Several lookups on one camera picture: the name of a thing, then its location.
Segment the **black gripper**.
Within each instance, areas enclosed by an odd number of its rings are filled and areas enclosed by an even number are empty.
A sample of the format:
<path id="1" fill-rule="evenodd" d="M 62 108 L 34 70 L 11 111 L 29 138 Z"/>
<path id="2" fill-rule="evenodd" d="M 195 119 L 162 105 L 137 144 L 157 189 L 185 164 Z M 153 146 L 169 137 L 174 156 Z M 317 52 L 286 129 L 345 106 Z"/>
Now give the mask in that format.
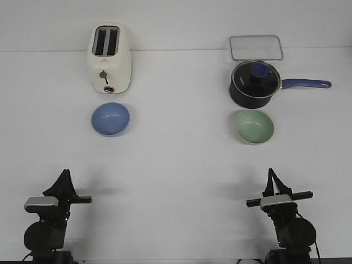
<path id="1" fill-rule="evenodd" d="M 70 170 L 64 169 L 55 183 L 43 193 L 43 196 L 56 196 L 58 199 L 59 220 L 67 220 L 70 216 L 70 207 L 72 204 L 90 204 L 92 196 L 79 196 L 74 188 Z"/>
<path id="2" fill-rule="evenodd" d="M 273 181 L 277 187 L 278 193 L 274 192 Z M 259 207 L 261 211 L 266 212 L 272 207 L 291 205 L 294 201 L 310 199 L 313 197 L 312 191 L 292 193 L 292 189 L 287 187 L 276 175 L 272 168 L 268 169 L 268 180 L 266 188 L 261 198 L 246 201 L 246 206 Z"/>

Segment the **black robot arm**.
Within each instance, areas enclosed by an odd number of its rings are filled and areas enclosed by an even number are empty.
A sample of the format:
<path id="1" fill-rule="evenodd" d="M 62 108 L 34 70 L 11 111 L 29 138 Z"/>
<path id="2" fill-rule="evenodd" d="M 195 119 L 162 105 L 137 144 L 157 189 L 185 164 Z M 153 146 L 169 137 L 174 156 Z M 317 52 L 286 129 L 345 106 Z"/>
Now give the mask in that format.
<path id="1" fill-rule="evenodd" d="M 247 200 L 248 208 L 258 206 L 273 222 L 279 249 L 268 252 L 263 263 L 311 263 L 311 245 L 316 244 L 313 224 L 298 211 L 296 201 L 310 199 L 312 191 L 296 192 L 287 187 L 268 170 L 268 179 L 262 197 Z"/>
<path id="2" fill-rule="evenodd" d="M 32 263 L 77 263 L 70 251 L 62 250 L 72 204 L 90 204 L 91 196 L 79 196 L 69 169 L 64 169 L 42 196 L 30 197 L 24 210 L 39 220 L 24 233 L 24 245 Z"/>

